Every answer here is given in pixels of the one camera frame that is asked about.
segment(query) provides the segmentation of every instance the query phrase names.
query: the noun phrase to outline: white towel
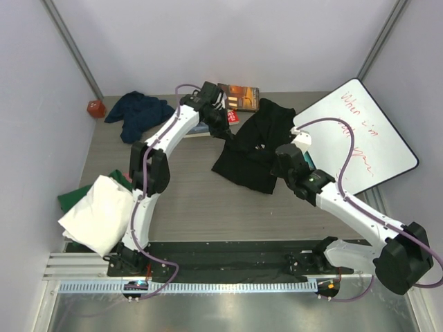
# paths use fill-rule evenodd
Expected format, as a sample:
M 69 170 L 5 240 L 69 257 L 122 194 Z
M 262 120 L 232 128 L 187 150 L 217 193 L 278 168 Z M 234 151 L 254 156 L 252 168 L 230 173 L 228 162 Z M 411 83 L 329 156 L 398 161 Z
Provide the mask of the white towel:
M 114 179 L 100 175 L 87 195 L 58 222 L 65 229 L 65 237 L 103 257 L 123 237 L 131 210 L 131 192 Z

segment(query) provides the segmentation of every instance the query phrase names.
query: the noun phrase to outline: whiteboard black edge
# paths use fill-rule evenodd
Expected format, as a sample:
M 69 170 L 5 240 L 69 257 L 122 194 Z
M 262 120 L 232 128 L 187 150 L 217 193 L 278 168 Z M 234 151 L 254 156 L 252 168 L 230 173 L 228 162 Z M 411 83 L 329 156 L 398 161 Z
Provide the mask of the whiteboard black edge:
M 419 158 L 417 157 L 417 155 L 415 154 L 415 152 L 410 148 L 409 144 L 404 140 L 403 136 L 399 133 L 399 131 L 398 131 L 397 128 L 394 126 L 394 124 L 392 123 L 392 121 L 390 120 L 390 118 L 386 115 L 385 111 L 380 107 L 379 103 L 378 103 L 378 102 L 375 100 L 375 98 L 372 96 L 371 92 L 369 92 L 368 88 L 366 88 L 366 86 L 363 84 L 363 82 L 362 82 L 359 78 L 357 78 L 357 77 L 355 77 L 355 78 L 351 78 L 350 80 L 346 81 L 345 83 L 343 83 L 342 85 L 340 85 L 340 86 L 339 86 L 338 88 L 336 88 L 335 90 L 329 92 L 329 93 L 328 93 L 325 97 L 323 97 L 323 98 L 326 98 L 326 97 L 329 96 L 331 93 L 335 92 L 336 90 L 339 90 L 343 85 L 345 85 L 345 84 L 347 84 L 347 83 L 349 83 L 349 82 L 351 82 L 351 81 L 353 81 L 353 80 L 357 80 L 357 81 L 360 82 L 361 86 L 366 90 L 366 92 L 368 93 L 368 95 L 370 95 L 370 97 L 372 98 L 372 100 L 374 100 L 375 104 L 376 104 L 377 107 L 380 109 L 380 111 L 382 112 L 382 114 L 385 116 L 386 120 L 390 123 L 391 127 L 395 130 L 395 132 L 397 132 L 397 135 L 401 138 L 401 140 L 403 141 L 403 143 L 405 144 L 405 146 L 409 149 L 409 151 L 411 152 L 411 154 L 414 156 L 414 158 L 415 158 L 415 160 L 416 160 L 416 163 L 415 163 L 415 165 L 414 165 L 413 167 L 411 167 L 411 168 L 405 170 L 404 172 L 399 173 L 399 174 L 397 174 L 397 175 L 395 175 L 395 176 L 393 176 L 393 177 L 391 177 L 391 178 L 387 178 L 386 180 L 381 181 L 381 182 L 377 183 L 376 185 L 373 185 L 372 187 L 368 187 L 368 188 L 366 188 L 366 189 L 364 189 L 364 190 L 362 190 L 362 191 L 360 191 L 360 192 L 357 192 L 356 195 L 358 195 L 358 194 L 361 194 L 362 192 L 365 192 L 366 190 L 371 190 L 372 188 L 374 188 L 374 187 L 376 187 L 376 186 L 378 186 L 378 185 L 381 185 L 381 184 L 383 184 L 383 183 L 385 183 L 385 182 L 388 182 L 389 180 L 392 180 L 392 179 L 394 179 L 394 178 L 396 178 L 396 177 L 398 177 L 398 176 L 401 176 L 401 175 L 403 175 L 403 174 L 405 174 L 405 173 L 408 173 L 408 172 L 410 172 L 410 171 L 416 169 L 416 168 L 418 167 L 418 165 L 420 164 L 420 160 L 419 160 Z M 301 114 L 302 112 L 306 111 L 309 107 L 311 107 L 311 106 L 315 105 L 316 103 L 320 102 L 323 98 L 321 98 L 320 100 L 316 101 L 316 102 L 313 103 L 312 105 L 309 105 L 306 109 L 304 109 L 303 111 L 301 111 L 299 114 Z

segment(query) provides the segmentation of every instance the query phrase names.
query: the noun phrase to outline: dark blue cloth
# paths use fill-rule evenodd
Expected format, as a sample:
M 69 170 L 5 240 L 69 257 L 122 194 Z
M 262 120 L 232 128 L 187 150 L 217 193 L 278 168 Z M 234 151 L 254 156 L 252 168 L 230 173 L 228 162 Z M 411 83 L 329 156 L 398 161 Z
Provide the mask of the dark blue cloth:
M 114 123 L 123 120 L 120 137 L 123 142 L 131 144 L 140 140 L 148 129 L 165 122 L 172 114 L 174 109 L 166 100 L 133 91 L 117 101 L 105 122 Z

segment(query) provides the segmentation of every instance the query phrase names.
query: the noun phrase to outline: folded black cloth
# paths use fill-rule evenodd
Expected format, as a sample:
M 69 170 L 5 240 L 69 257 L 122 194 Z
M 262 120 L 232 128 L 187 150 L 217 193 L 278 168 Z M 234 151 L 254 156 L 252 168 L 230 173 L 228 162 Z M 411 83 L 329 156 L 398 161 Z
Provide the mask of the folded black cloth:
M 161 124 L 174 114 L 174 109 L 166 100 L 149 97 L 137 91 L 122 96 L 105 119 L 107 123 L 123 120 L 120 135 L 125 143 L 134 143 L 141 139 L 148 129 Z
M 260 109 L 225 142 L 213 171 L 258 192 L 272 194 L 277 178 L 271 175 L 275 149 L 291 142 L 294 109 L 262 98 Z

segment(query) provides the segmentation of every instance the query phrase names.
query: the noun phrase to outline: red box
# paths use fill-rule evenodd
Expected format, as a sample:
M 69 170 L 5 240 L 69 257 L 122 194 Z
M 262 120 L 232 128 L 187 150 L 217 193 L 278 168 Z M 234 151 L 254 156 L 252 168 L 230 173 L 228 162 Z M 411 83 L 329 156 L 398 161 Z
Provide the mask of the red box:
M 101 100 L 93 100 L 88 104 L 88 113 L 93 118 L 104 118 L 106 114 L 106 107 Z

